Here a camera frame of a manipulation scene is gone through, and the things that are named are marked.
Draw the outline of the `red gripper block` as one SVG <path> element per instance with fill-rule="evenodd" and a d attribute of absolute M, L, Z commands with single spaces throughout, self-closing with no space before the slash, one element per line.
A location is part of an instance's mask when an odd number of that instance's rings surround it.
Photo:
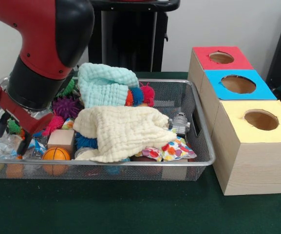
<path fill-rule="evenodd" d="M 44 129 L 54 117 L 54 114 L 45 109 L 41 112 L 31 112 L 15 103 L 0 86 L 0 108 L 5 111 L 0 119 L 0 138 L 3 136 L 7 121 L 13 117 L 18 124 L 25 130 L 24 139 L 17 148 L 17 155 L 23 156 L 32 140 L 32 135 Z"/>

